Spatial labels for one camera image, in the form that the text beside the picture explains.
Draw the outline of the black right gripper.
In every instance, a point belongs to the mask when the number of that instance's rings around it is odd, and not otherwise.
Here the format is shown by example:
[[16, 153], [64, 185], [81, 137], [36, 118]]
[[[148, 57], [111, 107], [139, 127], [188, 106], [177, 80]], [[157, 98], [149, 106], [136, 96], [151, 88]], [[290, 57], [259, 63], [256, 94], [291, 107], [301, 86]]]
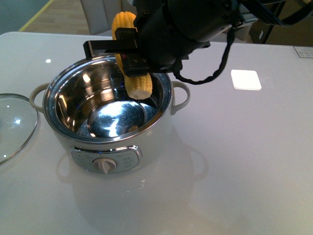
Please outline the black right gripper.
[[212, 38], [241, 16], [236, 0], [139, 0], [136, 10], [135, 28], [119, 27], [117, 40], [84, 42], [86, 58], [122, 53], [129, 77], [177, 72], [183, 59], [209, 47]]

